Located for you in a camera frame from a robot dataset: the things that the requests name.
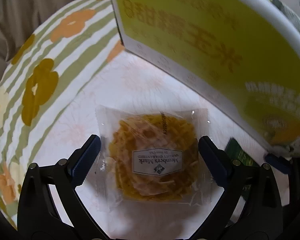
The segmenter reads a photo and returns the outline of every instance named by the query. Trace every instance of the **yellow waffle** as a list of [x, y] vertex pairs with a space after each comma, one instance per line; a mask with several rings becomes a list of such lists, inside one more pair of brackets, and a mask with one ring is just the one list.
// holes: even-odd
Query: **yellow waffle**
[[[194, 127], [184, 119], [147, 114], [120, 120], [120, 128], [109, 144], [115, 162], [117, 187], [127, 197], [138, 200], [180, 200], [191, 192], [198, 174], [198, 143]], [[132, 152], [168, 148], [183, 151], [182, 170], [153, 176], [132, 172]]]

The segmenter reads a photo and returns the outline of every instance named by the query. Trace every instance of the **sealed package edge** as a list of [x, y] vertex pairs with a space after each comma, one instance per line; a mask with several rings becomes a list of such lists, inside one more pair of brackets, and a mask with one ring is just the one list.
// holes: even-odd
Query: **sealed package edge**
[[202, 121], [203, 113], [128, 114], [98, 109], [103, 156], [98, 162], [105, 168], [97, 172], [106, 172], [106, 198], [200, 204], [202, 185], [210, 183], [198, 152], [204, 128], [196, 119]]

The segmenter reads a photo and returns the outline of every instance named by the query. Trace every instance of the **cardboard box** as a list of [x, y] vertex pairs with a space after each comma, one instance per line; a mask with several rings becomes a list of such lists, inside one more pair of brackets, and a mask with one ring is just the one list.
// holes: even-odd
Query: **cardboard box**
[[123, 44], [263, 147], [300, 155], [300, 34], [269, 0], [112, 0]]

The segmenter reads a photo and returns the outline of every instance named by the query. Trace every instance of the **plastic packaging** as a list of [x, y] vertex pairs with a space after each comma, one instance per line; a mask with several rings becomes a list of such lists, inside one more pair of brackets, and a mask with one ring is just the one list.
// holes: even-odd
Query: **plastic packaging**
[[96, 181], [109, 208], [122, 199], [190, 205], [209, 201], [211, 180], [198, 153], [198, 139], [207, 132], [206, 113], [97, 109], [102, 147]]

